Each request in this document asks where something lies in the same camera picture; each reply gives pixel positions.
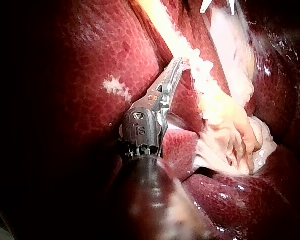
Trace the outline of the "left arm instrument jaw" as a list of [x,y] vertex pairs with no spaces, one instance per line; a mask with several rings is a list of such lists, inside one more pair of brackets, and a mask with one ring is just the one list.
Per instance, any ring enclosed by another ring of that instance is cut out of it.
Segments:
[[181,80],[183,72],[187,69],[185,64],[179,64],[170,68],[164,76],[162,83],[162,105],[165,109],[170,109],[172,101]]
[[174,58],[149,88],[149,100],[157,101],[159,97],[169,96],[173,99],[177,85],[183,74],[183,58]]

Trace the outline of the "left arm instrument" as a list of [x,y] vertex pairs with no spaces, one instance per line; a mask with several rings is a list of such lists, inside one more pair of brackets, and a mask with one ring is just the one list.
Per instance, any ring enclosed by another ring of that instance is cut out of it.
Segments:
[[150,93],[132,104],[119,128],[122,159],[142,155],[163,156],[163,139],[168,130],[170,95]]

